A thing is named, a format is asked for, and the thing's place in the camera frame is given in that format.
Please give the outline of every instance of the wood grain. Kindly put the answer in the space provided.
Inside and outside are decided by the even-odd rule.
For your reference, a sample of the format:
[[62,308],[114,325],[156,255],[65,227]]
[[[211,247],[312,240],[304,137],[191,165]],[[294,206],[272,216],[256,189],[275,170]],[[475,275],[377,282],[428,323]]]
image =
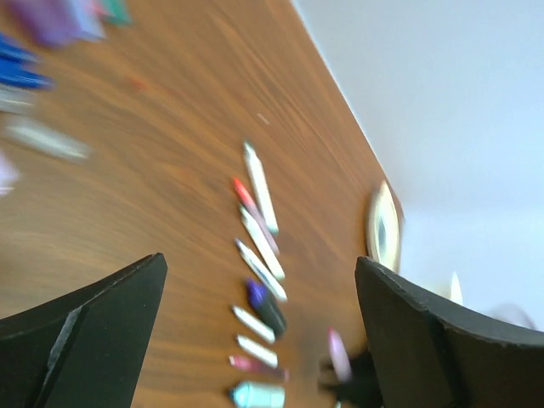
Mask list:
[[[251,272],[231,187],[241,144],[263,161],[280,225],[292,372],[287,408],[328,407],[316,387],[329,326],[365,339],[354,266],[383,172],[287,0],[133,0],[107,40],[38,51],[57,81],[36,117],[94,149],[82,166],[0,141],[23,179],[0,201],[0,315],[87,285],[151,252],[169,276],[133,407],[230,407],[245,376],[231,315]],[[9,17],[7,32],[25,41]],[[134,82],[142,82],[138,90]]]

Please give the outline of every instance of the black object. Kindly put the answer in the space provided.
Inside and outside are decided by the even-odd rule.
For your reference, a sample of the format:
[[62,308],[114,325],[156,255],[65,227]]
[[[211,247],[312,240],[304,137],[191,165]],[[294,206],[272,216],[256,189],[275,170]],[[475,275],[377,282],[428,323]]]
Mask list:
[[0,406],[129,408],[166,274],[150,255],[0,320]]
[[283,336],[287,330],[287,322],[274,299],[274,295],[265,285],[251,279],[247,280],[247,291],[249,304],[258,317],[272,329],[276,337]]
[[[377,382],[376,369],[370,351],[362,353],[349,360],[353,378],[348,382],[321,382],[320,388],[334,393],[338,401],[350,402],[363,408],[380,408],[383,405],[382,392]],[[330,377],[334,374],[332,364],[321,365],[324,374],[328,371]]]
[[[355,281],[371,351],[365,373],[372,363],[386,408],[544,406],[544,333],[463,308],[369,258],[358,259]],[[364,376],[327,389],[377,408]]]

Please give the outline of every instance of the white wall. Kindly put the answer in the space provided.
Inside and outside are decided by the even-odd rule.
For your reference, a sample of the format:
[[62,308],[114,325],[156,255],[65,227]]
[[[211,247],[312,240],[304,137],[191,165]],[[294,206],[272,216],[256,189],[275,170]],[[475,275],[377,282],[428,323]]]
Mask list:
[[292,1],[405,210],[401,273],[544,328],[544,3]]

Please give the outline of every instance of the pen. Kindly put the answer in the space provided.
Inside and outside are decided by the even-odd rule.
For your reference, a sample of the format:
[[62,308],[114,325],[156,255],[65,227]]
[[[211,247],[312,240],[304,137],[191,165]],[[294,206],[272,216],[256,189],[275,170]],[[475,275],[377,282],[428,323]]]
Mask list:
[[270,234],[270,230],[266,226],[266,222],[264,221],[263,216],[259,212],[255,201],[252,199],[246,187],[244,187],[244,184],[242,184],[242,182],[238,178],[234,177],[233,181],[235,184],[236,194],[238,195],[238,197],[240,197],[241,203],[244,205],[247,212],[250,213],[251,216],[255,219],[255,221],[257,221],[257,224],[263,232],[264,238],[269,243],[270,248],[272,248],[272,251],[274,251],[274,253],[279,253],[280,250],[275,243],[274,237],[272,236],[272,234]]
[[276,368],[278,366],[278,354],[274,353],[273,351],[268,350],[260,344],[255,343],[252,339],[246,336],[241,336],[240,334],[236,336],[236,341],[243,350],[251,354],[256,359],[261,360],[267,366],[272,368]]
[[270,327],[266,326],[261,320],[257,319],[255,316],[246,312],[244,309],[239,308],[238,306],[233,306],[232,311],[239,321],[253,330],[253,332],[262,337],[266,342],[269,344],[275,342],[274,331]]
[[285,382],[289,381],[289,371],[283,368],[272,368],[259,360],[246,357],[245,355],[231,355],[229,357],[231,366],[247,372],[258,372],[269,374],[272,377],[279,378]]
[[287,294],[285,289],[280,285],[275,277],[270,273],[264,263],[255,255],[249,247],[247,247],[238,238],[235,238],[236,246],[240,252],[240,256],[246,262],[247,266],[253,271],[253,273],[268,287],[269,291],[280,302],[287,301]]
[[19,88],[51,88],[46,76],[23,69],[19,61],[0,59],[0,83]]
[[278,223],[275,219],[274,207],[270,198],[269,187],[264,177],[263,163],[257,157],[257,153],[249,142],[244,142],[244,159],[246,160],[249,177],[253,184],[258,206],[261,208],[266,225],[272,234],[279,232]]
[[341,383],[349,381],[352,372],[348,353],[343,346],[342,338],[332,329],[329,329],[329,353],[331,354],[332,367],[334,368],[338,381]]
[[25,147],[72,162],[86,160],[91,153],[86,144],[25,116],[10,115],[3,136]]
[[21,48],[15,40],[0,33],[0,58],[20,62],[37,62],[37,57]]
[[276,279],[285,278],[286,274],[283,272],[283,268],[278,262],[278,258],[275,256],[274,251],[272,251],[269,243],[264,238],[263,231],[259,228],[255,218],[253,218],[243,206],[240,206],[240,212],[241,222],[246,227],[247,233],[252,237],[258,251],[261,252],[264,262],[269,266],[272,275]]

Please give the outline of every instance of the white marker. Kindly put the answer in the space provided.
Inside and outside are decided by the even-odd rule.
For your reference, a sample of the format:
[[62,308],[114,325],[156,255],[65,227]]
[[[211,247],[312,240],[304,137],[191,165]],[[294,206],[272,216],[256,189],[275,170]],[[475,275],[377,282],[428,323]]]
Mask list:
[[287,294],[285,289],[280,285],[275,277],[270,273],[264,263],[255,255],[249,247],[247,247],[238,238],[235,238],[236,246],[240,251],[240,256],[246,262],[247,266],[253,271],[253,273],[263,282],[263,284],[269,289],[274,297],[279,302],[287,301]]
[[242,347],[256,359],[261,360],[267,366],[271,366],[273,368],[278,366],[278,354],[268,350],[260,344],[255,343],[252,339],[247,338],[246,336],[241,336],[239,334],[236,336],[236,340],[238,341],[240,347]]
[[269,344],[275,342],[274,331],[266,326],[261,320],[257,319],[252,314],[246,312],[244,309],[238,306],[233,306],[232,311],[235,313],[239,321],[253,330],[256,334],[266,340]]
[[269,186],[266,184],[266,178],[264,177],[263,163],[259,160],[257,153],[255,153],[253,146],[249,142],[244,142],[244,158],[266,226],[269,227],[272,234],[277,234],[279,232],[278,222],[275,219]]
[[286,274],[283,272],[283,268],[278,262],[278,258],[275,257],[274,251],[270,248],[269,243],[264,238],[263,231],[258,226],[258,222],[251,216],[249,212],[240,206],[241,222],[246,227],[247,233],[252,237],[253,242],[258,251],[261,252],[264,262],[269,266],[270,272],[276,279],[283,279]]

